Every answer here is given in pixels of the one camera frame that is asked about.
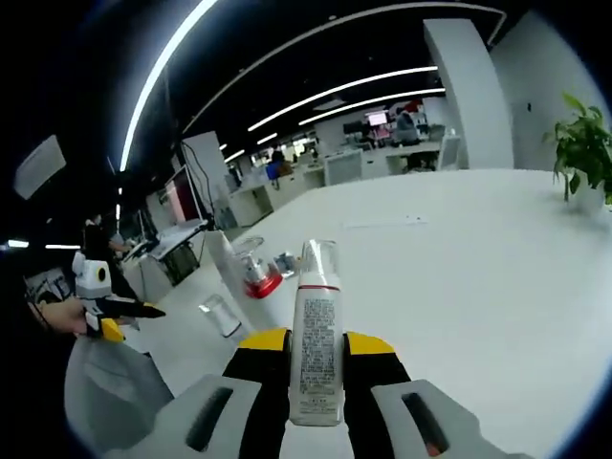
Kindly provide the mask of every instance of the ceiling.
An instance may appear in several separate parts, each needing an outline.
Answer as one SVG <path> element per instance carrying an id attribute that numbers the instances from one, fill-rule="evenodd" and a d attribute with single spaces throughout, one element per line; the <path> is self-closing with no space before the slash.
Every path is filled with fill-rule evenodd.
<path id="1" fill-rule="evenodd" d="M 117 202 L 136 207 L 164 182 L 171 173 L 173 140 L 214 130 L 220 143 L 229 145 L 227 156 L 253 149 L 269 134 L 282 137 L 300 129 L 298 122 L 312 116 L 313 106 L 326 99 L 248 132 L 249 126 L 281 108 L 356 79 L 430 65 L 423 19 L 467 17 L 489 40 L 501 17 L 456 7 L 407 8 L 409 2 L 391 0 L 219 0 L 166 66 L 144 107 L 127 173 L 118 176 L 113 168 L 119 169 L 126 128 L 143 82 L 199 1 L 63 3 L 70 5 L 35 0 L 15 6 L 21 9 L 15 17 L 36 13 L 32 26 L 13 39 L 8 56 L 11 90 L 5 110 L 11 116 L 2 199 L 14 210 L 3 222 L 2 240 L 79 242 L 75 239 L 85 215 L 113 214 Z M 527 9 L 525 2 L 512 0 L 472 4 L 508 15 L 493 43 Z M 394 6 L 394 11 L 384 10 Z M 372 13 L 346 20 L 363 11 Z M 31 30 L 37 30 L 39 38 L 32 40 Z M 308 31 L 316 33 L 276 52 Z M 417 74 L 368 83 L 340 95 L 350 103 L 438 86 L 431 75 Z M 11 192 L 11 174 L 53 133 L 68 166 L 25 203 Z"/>

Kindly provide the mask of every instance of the green leaves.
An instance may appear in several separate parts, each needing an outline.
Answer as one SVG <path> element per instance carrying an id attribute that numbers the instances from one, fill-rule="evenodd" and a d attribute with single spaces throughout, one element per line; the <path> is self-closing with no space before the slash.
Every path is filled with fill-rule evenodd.
<path id="1" fill-rule="evenodd" d="M 578 110 L 583 116 L 586 115 L 586 109 L 584 108 L 584 105 L 582 105 L 577 98 L 566 92 L 563 92 L 563 99 L 565 100 L 565 103 L 568 107 Z"/>
<path id="2" fill-rule="evenodd" d="M 580 186 L 580 175 L 578 175 L 578 173 L 575 173 L 574 177 L 572 177 L 572 180 L 570 180 L 570 191 L 572 192 L 572 194 L 576 194 L 576 191 L 578 191 L 579 186 Z"/>
<path id="3" fill-rule="evenodd" d="M 582 180 L 578 170 L 586 174 L 588 185 L 597 188 L 603 182 L 607 199 L 612 199 L 612 134 L 603 127 L 603 115 L 598 107 L 588 110 L 580 101 L 563 93 L 565 103 L 575 110 L 571 121 L 558 121 L 544 140 L 557 141 L 557 160 L 553 167 L 555 178 L 563 176 L 565 201 L 575 194 Z"/>
<path id="4" fill-rule="evenodd" d="M 591 111 L 596 116 L 596 118 L 599 118 L 600 120 L 603 120 L 603 115 L 601 114 L 601 110 L 599 108 L 597 108 L 596 106 L 591 105 L 589 107 L 589 111 Z"/>

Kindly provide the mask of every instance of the office chair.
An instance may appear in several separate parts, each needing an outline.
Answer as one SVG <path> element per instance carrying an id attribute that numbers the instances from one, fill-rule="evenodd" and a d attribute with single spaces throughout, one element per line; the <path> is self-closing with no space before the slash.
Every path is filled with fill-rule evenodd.
<path id="1" fill-rule="evenodd" d="M 350 150 L 325 158 L 325 186 L 361 180 L 361 153 L 362 150 Z"/>
<path id="2" fill-rule="evenodd" d="M 461 138 L 458 136 L 444 136 L 438 155 L 436 170 L 457 170 L 459 168 L 459 146 Z"/>

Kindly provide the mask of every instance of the spray bottle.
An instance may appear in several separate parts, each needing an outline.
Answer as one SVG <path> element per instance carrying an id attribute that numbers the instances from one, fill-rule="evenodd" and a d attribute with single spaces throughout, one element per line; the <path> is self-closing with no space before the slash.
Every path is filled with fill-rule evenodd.
<path id="1" fill-rule="evenodd" d="M 293 290 L 283 281 L 262 237 L 232 245 L 222 231 L 210 231 L 207 246 L 249 332 L 291 326 Z"/>
<path id="2" fill-rule="evenodd" d="M 341 421 L 342 321 L 338 248 L 304 243 L 295 297 L 289 418 L 297 426 Z"/>

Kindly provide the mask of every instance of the cable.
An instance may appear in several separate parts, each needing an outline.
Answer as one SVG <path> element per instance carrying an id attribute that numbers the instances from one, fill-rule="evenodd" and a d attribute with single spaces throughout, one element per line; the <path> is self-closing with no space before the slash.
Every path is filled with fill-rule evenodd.
<path id="1" fill-rule="evenodd" d="M 210 209 L 212 211 L 212 202 L 207 200 L 207 198 L 204 197 L 205 196 L 205 192 L 204 192 L 204 186 L 202 185 L 202 180 L 200 179 L 198 174 L 193 172 L 193 169 L 194 169 L 193 168 L 193 164 L 189 160 L 188 155 L 185 153 L 185 151 L 183 149 L 181 151 L 183 152 L 183 156 L 185 157 L 185 165 L 186 165 L 186 168 L 187 168 L 187 174 L 189 174 L 190 177 L 193 177 L 193 179 L 195 179 L 198 182 L 198 186 L 200 188 L 200 195 L 196 196 L 196 200 L 198 202 L 201 200 L 202 204 L 208 203 L 208 205 L 210 206 Z M 215 224 L 214 224 L 214 215 L 210 216 L 210 220 L 212 221 L 212 227 L 214 228 L 214 226 L 215 226 Z"/>
<path id="2" fill-rule="evenodd" d="M 200 257 L 198 258 L 198 265 L 200 263 L 202 263 L 202 254 L 204 253 L 204 245 L 207 242 L 207 234 L 205 232 L 202 231 L 203 237 L 202 237 L 202 246 L 200 246 Z"/>
<path id="3" fill-rule="evenodd" d="M 144 301 L 146 301 L 147 300 L 146 282 L 144 282 L 144 271 L 142 270 L 142 263 L 139 263 L 138 266 L 141 269 L 142 297 L 144 298 Z"/>
<path id="4" fill-rule="evenodd" d="M 215 212 L 214 212 L 214 204 L 212 203 L 212 194 L 210 193 L 210 178 L 208 177 L 207 172 L 204 170 L 204 168 L 202 167 L 202 165 L 200 164 L 200 160 L 198 160 L 197 155 L 195 154 L 195 151 L 193 151 L 193 148 L 191 148 L 191 146 L 186 143 L 181 141 L 181 144 L 186 146 L 189 151 L 191 152 L 191 154 L 193 155 L 193 159 L 195 160 L 195 163 L 198 165 L 198 167 L 200 168 L 200 170 L 202 171 L 202 173 L 204 174 L 204 176 L 207 178 L 207 192 L 208 192 L 208 202 L 210 203 L 210 211 L 212 213 L 212 223 L 215 225 L 216 227 L 216 223 L 215 223 Z"/>

